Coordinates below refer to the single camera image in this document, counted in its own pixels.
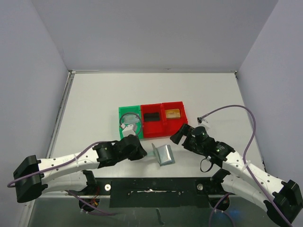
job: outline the silver metal piece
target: silver metal piece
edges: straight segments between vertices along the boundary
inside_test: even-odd
[[[104,188],[105,191],[109,192],[112,187],[110,186],[110,184],[106,184]]]
[[[201,184],[201,183],[198,184],[198,185],[197,185],[197,189],[198,189],[199,191],[202,191],[202,190],[203,190],[203,184]]]
[[[165,166],[169,164],[174,164],[175,159],[172,154],[172,150],[170,145],[165,144],[161,147],[156,148],[155,145],[152,143],[153,152],[160,164],[160,166]]]
[[[72,74],[72,72],[69,71],[67,81],[66,81],[66,84],[65,84],[63,97],[62,97],[62,100],[61,100],[61,103],[60,103],[59,112],[58,112],[58,115],[57,115],[55,127],[54,127],[54,130],[53,130],[51,143],[50,143],[50,146],[49,146],[47,154],[46,154],[46,158],[50,158],[52,156],[52,153],[53,153],[56,141],[57,141],[57,137],[58,137],[61,121],[62,121],[62,118],[63,118],[63,114],[64,114],[64,111],[65,111],[65,107],[66,107],[66,104],[67,104],[68,96],[69,96],[70,91],[71,91],[71,85],[72,85],[73,79],[74,79],[74,74]]]

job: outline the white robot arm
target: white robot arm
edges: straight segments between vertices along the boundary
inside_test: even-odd
[[[245,164],[245,159],[231,146],[209,137],[205,127],[193,128],[184,124],[170,139],[179,144],[183,136],[186,136],[182,144],[185,149],[204,156],[212,165],[221,168],[213,180],[221,184],[226,192],[237,194],[261,207],[279,226],[289,226],[303,208],[298,184],[292,180],[284,182],[250,162]]]
[[[138,160],[147,155],[138,137],[129,135],[120,141],[95,142],[84,151],[58,158],[37,159],[28,156],[14,172],[17,202],[27,202],[46,192],[85,190],[95,193],[96,180],[91,171],[129,159]]]

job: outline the white arm segment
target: white arm segment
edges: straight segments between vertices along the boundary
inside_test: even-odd
[[[44,170],[53,166],[66,163],[75,158],[78,154],[79,153],[57,158],[42,158],[40,159],[41,163],[38,164],[39,170]],[[97,152],[91,148],[76,161],[69,163],[66,166],[62,166],[60,168],[45,172],[44,177],[41,179],[42,184],[48,183],[53,179],[67,174],[75,173],[86,169],[97,169],[100,164],[97,161],[97,158],[99,158]]]
[[[223,183],[221,185],[224,191],[239,195],[261,207],[264,211],[267,211],[265,203],[263,202],[264,200],[267,200],[265,195],[249,185],[244,180],[233,175],[227,175],[224,177]]]
[[[47,192],[57,192],[65,190],[82,191],[87,187],[87,179],[83,172],[76,172],[60,176],[47,183],[48,187],[42,191],[42,194]]]
[[[225,169],[234,175],[240,177],[244,181],[246,181],[248,184],[250,184],[252,187],[260,190],[259,186],[256,184],[254,179],[252,179],[250,173],[248,172],[247,168],[244,166],[243,157],[235,151],[234,153],[230,153],[227,157],[227,161],[223,161],[222,169]],[[282,180],[279,178],[276,178],[274,176],[269,175],[268,173],[264,172],[263,170],[256,167],[254,164],[251,164],[248,162],[248,166],[261,184],[261,186],[272,196],[273,192],[280,192],[280,190],[283,188],[283,185],[281,184]]]

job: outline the white wall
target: white wall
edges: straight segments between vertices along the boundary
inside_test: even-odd
[[[18,226],[24,205],[6,184],[26,157],[46,155],[67,69],[30,0],[0,3],[0,220]]]
[[[71,70],[237,70],[277,0],[32,0]]]
[[[239,70],[267,170],[303,192],[303,1],[280,0]],[[303,211],[294,226],[303,225]]]

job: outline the white table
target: white table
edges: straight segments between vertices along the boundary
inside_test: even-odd
[[[224,105],[243,105],[233,73],[91,73],[75,74],[53,143],[51,157],[60,157],[82,151],[95,141],[120,140],[118,107],[183,101],[188,124],[197,126],[196,118]],[[207,117],[211,128],[208,134],[223,141],[243,154],[251,133],[247,113],[240,108],[221,110]],[[138,161],[124,160],[115,166],[94,170],[95,177],[208,177],[200,172],[204,158],[168,137],[141,141],[143,148],[152,151],[170,144],[176,163],[160,167],[153,157]],[[247,154],[256,166],[264,169],[260,152],[254,140]]]

